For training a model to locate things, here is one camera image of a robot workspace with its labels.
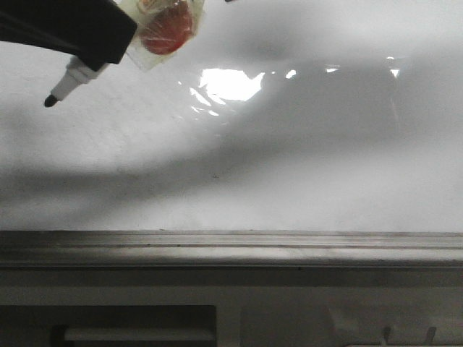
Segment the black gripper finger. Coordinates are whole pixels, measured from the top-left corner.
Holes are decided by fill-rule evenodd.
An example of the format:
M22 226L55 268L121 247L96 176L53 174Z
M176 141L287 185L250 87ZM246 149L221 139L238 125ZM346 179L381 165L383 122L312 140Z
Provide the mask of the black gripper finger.
M72 54L94 72L118 64L136 30L114 1L1 1L2 41Z

